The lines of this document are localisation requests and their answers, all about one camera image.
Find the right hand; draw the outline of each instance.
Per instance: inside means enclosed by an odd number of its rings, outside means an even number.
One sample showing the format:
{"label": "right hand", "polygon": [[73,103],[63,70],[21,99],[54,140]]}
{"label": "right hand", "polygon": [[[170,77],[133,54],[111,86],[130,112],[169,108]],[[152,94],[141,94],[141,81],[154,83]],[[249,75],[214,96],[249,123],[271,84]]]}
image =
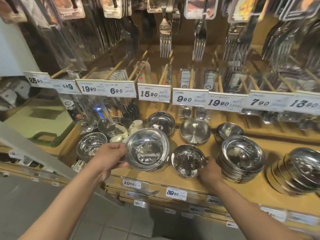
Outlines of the right hand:
{"label": "right hand", "polygon": [[202,182],[208,188],[214,189],[217,184],[224,183],[221,168],[218,166],[213,157],[209,159],[204,168],[198,169]]}

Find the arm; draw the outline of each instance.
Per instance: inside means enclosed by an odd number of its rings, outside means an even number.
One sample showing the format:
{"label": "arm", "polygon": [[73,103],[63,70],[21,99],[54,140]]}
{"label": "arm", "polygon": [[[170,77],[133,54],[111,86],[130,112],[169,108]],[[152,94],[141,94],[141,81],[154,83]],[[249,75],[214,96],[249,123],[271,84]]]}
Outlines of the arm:
{"label": "arm", "polygon": [[110,176],[112,168],[127,165],[126,162],[119,163],[126,153],[124,143],[102,145],[18,240],[68,240],[96,187]]}
{"label": "arm", "polygon": [[234,188],[226,184],[221,169],[210,158],[206,167],[200,170],[201,180],[210,193],[216,195],[234,219],[248,240],[300,240],[302,239],[287,226],[269,216],[248,201]]}

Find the tiled floor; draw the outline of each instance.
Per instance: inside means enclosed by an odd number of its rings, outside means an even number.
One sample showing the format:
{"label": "tiled floor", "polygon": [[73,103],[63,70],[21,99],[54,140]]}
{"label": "tiled floor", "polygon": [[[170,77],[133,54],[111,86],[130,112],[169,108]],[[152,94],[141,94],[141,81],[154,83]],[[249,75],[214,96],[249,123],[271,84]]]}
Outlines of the tiled floor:
{"label": "tiled floor", "polygon": [[[9,176],[0,177],[0,240],[16,240],[50,205],[62,188]],[[93,196],[70,240],[245,239],[239,229],[195,216],[182,217],[126,203],[119,208]]]}

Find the hand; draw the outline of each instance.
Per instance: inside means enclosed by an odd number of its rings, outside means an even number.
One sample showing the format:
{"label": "hand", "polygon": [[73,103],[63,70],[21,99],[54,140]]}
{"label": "hand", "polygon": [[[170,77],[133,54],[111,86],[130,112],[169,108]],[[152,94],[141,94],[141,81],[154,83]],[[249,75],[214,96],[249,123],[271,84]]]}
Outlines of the hand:
{"label": "hand", "polygon": [[206,187],[215,190],[215,186],[220,183],[224,183],[221,173],[221,168],[218,166],[214,158],[207,157],[209,159],[207,165],[204,168],[198,169],[200,178]]}
{"label": "hand", "polygon": [[87,167],[97,173],[101,177],[101,181],[105,181],[110,176],[112,169],[128,166],[126,161],[119,162],[120,158],[128,152],[125,145],[125,143],[102,145]]}

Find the left hand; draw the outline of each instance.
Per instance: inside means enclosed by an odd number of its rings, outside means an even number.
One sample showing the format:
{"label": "left hand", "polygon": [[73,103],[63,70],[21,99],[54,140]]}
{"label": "left hand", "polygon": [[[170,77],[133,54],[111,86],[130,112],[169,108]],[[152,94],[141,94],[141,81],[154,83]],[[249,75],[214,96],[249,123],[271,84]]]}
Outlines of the left hand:
{"label": "left hand", "polygon": [[120,158],[128,152],[125,145],[125,143],[102,145],[86,167],[100,175],[101,181],[105,181],[110,176],[112,169],[129,165],[126,161],[119,162]]}

